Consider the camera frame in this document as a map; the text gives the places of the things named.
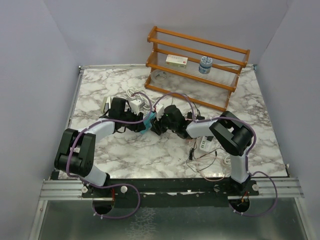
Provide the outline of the teal power strip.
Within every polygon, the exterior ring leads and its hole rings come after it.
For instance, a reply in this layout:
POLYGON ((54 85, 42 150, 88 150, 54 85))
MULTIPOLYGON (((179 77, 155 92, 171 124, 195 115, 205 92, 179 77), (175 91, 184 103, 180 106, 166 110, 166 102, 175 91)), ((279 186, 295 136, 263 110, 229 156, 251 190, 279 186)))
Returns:
POLYGON ((153 120, 155 117, 156 117, 156 113, 152 112, 150 116, 143 122, 145 129, 140 131, 139 132, 140 134, 142 135, 145 134, 152 127, 151 120, 153 120))

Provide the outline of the black power adapter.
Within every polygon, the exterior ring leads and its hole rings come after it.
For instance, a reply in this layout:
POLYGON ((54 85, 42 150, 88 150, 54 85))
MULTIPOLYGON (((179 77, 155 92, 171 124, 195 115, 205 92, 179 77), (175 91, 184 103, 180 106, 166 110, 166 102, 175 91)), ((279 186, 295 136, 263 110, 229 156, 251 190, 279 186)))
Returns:
POLYGON ((201 112, 200 112, 200 111, 198 111, 198 112, 197 112, 197 115, 195 115, 195 116, 194 116, 193 113, 190 111, 190 112, 188 112, 188 113, 186 114, 185 119, 186 119, 186 120, 190 120, 190 121, 193 120, 193 119, 195 119, 196 121, 201 121, 201 120, 204 120, 205 117, 201 115, 201 112))

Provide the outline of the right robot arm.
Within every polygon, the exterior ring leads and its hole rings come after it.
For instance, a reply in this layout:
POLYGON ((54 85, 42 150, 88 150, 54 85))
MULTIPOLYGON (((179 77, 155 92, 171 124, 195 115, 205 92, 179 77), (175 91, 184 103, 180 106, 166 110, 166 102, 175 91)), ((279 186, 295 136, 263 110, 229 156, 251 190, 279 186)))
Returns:
POLYGON ((218 117, 188 120, 175 105, 170 105, 152 127, 158 135, 170 130, 182 139, 215 137, 230 155, 230 191, 236 196, 247 191, 247 181, 250 179, 248 154, 255 145, 257 136, 250 125, 233 113, 225 111, 218 117))

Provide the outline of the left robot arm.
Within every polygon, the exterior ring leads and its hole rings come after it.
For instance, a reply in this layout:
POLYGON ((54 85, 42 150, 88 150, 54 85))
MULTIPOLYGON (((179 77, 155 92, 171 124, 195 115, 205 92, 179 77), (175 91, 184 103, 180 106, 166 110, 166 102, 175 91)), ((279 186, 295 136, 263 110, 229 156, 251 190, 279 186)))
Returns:
POLYGON ((121 128, 143 133, 151 127, 151 121, 162 114, 162 107, 156 110, 151 106, 150 112, 144 116, 140 112, 138 99, 128 101, 114 97, 95 123, 82 130, 68 128, 63 132, 54 167, 67 173, 69 177, 79 177, 92 184, 97 196, 106 197, 111 190, 107 182, 110 175, 94 165, 96 143, 117 133, 121 128))

